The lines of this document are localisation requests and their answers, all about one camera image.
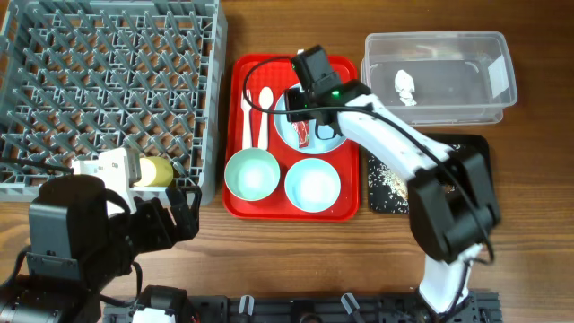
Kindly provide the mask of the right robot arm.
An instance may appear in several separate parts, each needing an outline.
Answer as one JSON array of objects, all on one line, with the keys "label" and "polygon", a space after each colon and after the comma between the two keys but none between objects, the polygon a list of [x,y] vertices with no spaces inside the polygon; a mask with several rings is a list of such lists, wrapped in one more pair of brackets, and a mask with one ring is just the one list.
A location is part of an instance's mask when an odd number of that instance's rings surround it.
[{"label": "right robot arm", "polygon": [[287,118],[331,127],[405,183],[411,232],[426,255],[418,292],[434,314],[454,316],[481,250],[484,264],[494,261],[490,234],[501,214],[487,161],[472,147],[456,151],[418,132],[361,81],[342,82],[322,47],[290,62],[300,87],[285,93]]}]

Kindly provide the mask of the red snack wrapper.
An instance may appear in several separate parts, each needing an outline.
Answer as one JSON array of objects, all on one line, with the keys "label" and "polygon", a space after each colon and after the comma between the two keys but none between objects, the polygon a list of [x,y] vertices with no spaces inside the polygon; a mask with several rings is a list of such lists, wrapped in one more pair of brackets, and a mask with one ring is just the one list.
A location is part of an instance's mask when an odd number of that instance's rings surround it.
[{"label": "red snack wrapper", "polygon": [[296,132],[298,138],[298,147],[305,148],[309,145],[310,135],[309,135],[309,122],[305,121],[297,121],[293,122],[292,126]]}]

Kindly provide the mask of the food scraps and rice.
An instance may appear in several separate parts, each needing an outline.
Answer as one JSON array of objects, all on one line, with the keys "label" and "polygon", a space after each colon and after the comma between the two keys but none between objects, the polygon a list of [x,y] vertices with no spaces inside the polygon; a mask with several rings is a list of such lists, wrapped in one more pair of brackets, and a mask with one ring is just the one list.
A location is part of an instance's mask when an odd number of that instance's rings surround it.
[{"label": "food scraps and rice", "polygon": [[372,153],[366,152],[366,157],[369,209],[380,214],[409,214],[405,182]]}]

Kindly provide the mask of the yellow cup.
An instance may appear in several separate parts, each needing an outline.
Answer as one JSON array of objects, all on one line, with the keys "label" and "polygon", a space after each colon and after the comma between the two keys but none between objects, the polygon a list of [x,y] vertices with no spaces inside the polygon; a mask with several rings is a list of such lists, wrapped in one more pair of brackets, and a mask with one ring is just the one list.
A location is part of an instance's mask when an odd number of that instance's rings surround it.
[{"label": "yellow cup", "polygon": [[143,157],[139,160],[141,178],[136,187],[168,187],[174,178],[170,162],[159,156]]}]

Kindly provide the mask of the white napkin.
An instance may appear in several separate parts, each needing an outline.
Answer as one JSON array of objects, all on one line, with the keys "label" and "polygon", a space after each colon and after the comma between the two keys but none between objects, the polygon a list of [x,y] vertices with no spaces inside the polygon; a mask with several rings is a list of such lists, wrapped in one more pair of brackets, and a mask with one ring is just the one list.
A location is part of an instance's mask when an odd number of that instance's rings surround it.
[{"label": "white napkin", "polygon": [[413,97],[415,92],[414,80],[405,70],[398,70],[396,73],[395,91],[399,95],[399,100],[405,106],[415,106],[417,104]]}]

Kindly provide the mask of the light blue plate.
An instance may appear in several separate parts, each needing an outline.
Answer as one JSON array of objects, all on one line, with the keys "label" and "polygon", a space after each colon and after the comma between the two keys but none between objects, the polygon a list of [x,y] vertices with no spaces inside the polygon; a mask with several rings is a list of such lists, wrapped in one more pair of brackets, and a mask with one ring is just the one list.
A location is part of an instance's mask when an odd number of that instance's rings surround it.
[{"label": "light blue plate", "polygon": [[283,114],[274,114],[274,126],[281,139],[292,149],[305,154],[329,153],[339,148],[346,138],[336,135],[330,126],[317,126],[315,120],[309,121],[309,142],[299,146],[299,135],[294,125]]}]

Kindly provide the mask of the cream plastic spoon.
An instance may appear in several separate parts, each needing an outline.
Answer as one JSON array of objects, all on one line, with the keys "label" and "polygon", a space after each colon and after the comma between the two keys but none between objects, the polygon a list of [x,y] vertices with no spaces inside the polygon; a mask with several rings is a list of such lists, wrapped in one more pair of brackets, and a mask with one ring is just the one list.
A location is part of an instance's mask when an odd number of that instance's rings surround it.
[{"label": "cream plastic spoon", "polygon": [[262,150],[268,149],[268,113],[267,111],[273,106],[274,104],[274,94],[271,88],[264,87],[261,92],[259,93],[258,102],[263,110],[261,113],[261,121],[260,121],[260,128],[258,134],[258,141],[257,147]]}]

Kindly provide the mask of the cream plastic fork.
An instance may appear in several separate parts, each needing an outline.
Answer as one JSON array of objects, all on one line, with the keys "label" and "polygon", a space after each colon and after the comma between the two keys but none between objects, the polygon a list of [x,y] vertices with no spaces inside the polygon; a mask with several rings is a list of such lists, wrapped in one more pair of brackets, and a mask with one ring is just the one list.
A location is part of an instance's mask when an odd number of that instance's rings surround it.
[{"label": "cream plastic fork", "polygon": [[247,94],[242,96],[241,99],[241,109],[243,111],[243,128],[242,128],[242,148],[248,149],[252,147],[252,134],[250,125],[250,112],[251,105],[248,100],[251,99],[250,90],[247,90]]}]

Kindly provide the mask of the green bowl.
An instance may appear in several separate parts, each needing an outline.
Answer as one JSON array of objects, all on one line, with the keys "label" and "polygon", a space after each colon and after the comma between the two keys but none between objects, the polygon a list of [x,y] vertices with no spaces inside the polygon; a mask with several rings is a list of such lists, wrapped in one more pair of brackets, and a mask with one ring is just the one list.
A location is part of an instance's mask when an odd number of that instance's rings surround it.
[{"label": "green bowl", "polygon": [[248,148],[234,153],[224,171],[227,189],[237,198],[255,202],[270,196],[281,177],[279,162],[266,150]]}]

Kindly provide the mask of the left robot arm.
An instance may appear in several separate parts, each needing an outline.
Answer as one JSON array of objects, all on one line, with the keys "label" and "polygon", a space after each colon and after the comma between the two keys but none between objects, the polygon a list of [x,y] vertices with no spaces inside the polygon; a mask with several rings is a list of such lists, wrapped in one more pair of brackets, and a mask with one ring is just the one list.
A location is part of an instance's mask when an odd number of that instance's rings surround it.
[{"label": "left robot arm", "polygon": [[135,208],[89,175],[52,179],[29,209],[30,244],[1,284],[3,322],[97,322],[101,305],[132,322],[197,322],[187,292],[143,286],[135,258],[171,249],[199,231],[202,192],[167,188],[170,206],[135,199]]}]

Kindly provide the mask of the light blue bowl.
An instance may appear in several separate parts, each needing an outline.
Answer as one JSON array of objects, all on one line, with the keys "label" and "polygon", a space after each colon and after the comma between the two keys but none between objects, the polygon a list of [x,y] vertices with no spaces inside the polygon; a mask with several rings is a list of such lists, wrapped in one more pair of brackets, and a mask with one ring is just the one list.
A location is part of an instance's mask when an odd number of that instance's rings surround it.
[{"label": "light blue bowl", "polygon": [[284,191],[292,205],[306,213],[320,213],[335,204],[341,193],[335,168],[319,158],[297,161],[286,173]]}]

